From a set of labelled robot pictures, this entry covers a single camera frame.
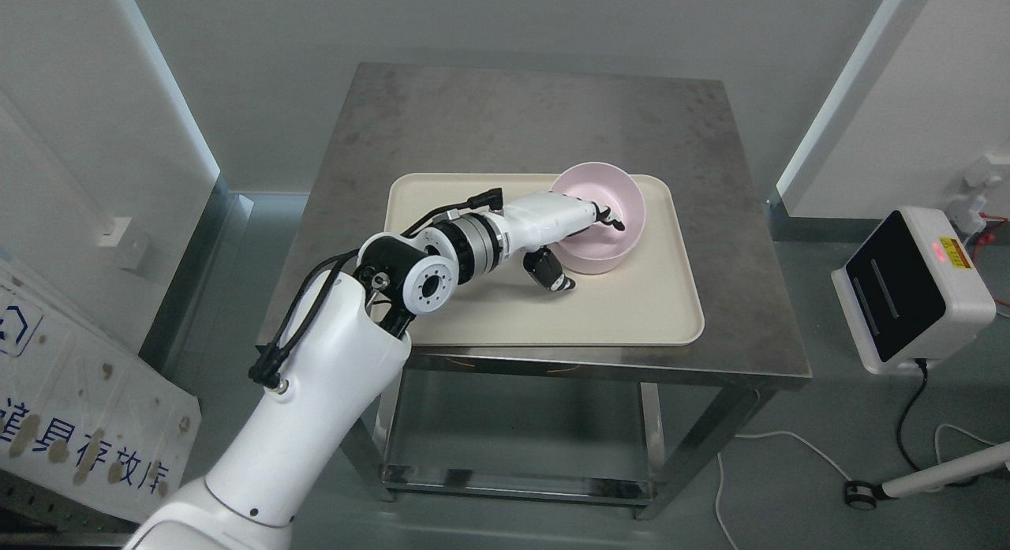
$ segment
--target screw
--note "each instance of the screw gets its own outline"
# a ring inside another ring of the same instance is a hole
[[[389,276],[386,272],[376,273],[372,277],[372,289],[376,292],[382,292],[384,289],[389,288]]]

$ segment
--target metal table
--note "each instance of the metal table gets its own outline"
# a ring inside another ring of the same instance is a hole
[[[374,436],[341,446],[376,497],[419,490],[635,507],[654,517],[783,389],[811,377],[760,201],[720,82],[362,64],[355,75],[261,333],[304,273],[382,230],[393,181],[412,172],[553,173],[610,161],[674,194],[705,312],[686,346],[415,346],[410,370],[640,381],[648,480],[492,475],[388,463],[399,381]],[[567,371],[564,367],[581,366]],[[669,456],[658,383],[719,392]]]

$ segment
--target floor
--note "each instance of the floor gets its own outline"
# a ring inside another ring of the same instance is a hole
[[[227,288],[215,303],[213,340],[170,374],[201,400],[203,423],[187,478],[205,473],[256,406],[261,392],[245,378],[252,349],[305,197],[249,195],[255,201]],[[777,244],[814,378],[781,393],[746,432],[791,430],[853,477],[882,481],[908,472],[894,442],[902,407],[917,378],[884,378],[860,365],[828,280],[851,244]],[[1010,296],[1010,248],[986,248],[981,269],[996,295]],[[954,358],[930,374],[906,424],[912,456],[932,456],[935,425],[950,422],[995,441],[1010,439],[1010,320],[999,317]],[[712,392],[664,386],[668,443],[700,413]],[[395,457],[496,471],[642,475],[634,384],[560,378],[409,373]],[[979,445],[944,436],[945,457]],[[746,548],[996,548],[1010,540],[1010,484],[983,477],[881,504],[874,512],[841,502],[842,479],[789,438],[735,440],[723,452],[722,515]],[[480,498],[400,494],[373,501],[342,454],[332,457],[295,522],[294,548],[728,548],[713,513],[713,462],[656,519],[628,510]]]

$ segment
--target beige tray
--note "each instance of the beige tray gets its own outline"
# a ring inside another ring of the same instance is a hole
[[[418,317],[414,345],[686,345],[705,319],[670,190],[651,176],[632,176],[645,197],[645,229],[617,268],[569,276],[570,292],[540,288],[521,256],[462,285],[451,301]],[[406,229],[429,209],[502,187],[505,202],[548,190],[547,174],[414,173],[390,188],[386,230]]]

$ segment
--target white robotic arm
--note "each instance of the white robotic arm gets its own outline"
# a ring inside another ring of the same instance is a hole
[[[491,211],[459,213],[480,206]],[[354,254],[335,256],[325,276],[313,270],[278,338],[249,369],[266,391],[248,422],[212,470],[170,497],[126,547],[287,548],[291,523],[326,462],[406,362],[410,321],[519,251],[538,284],[574,288],[545,245],[593,223],[623,230],[594,202],[541,191],[502,205],[501,190],[492,190],[435,209],[405,233],[369,238],[352,276],[340,266]],[[376,324],[369,312],[379,295],[390,309]]]

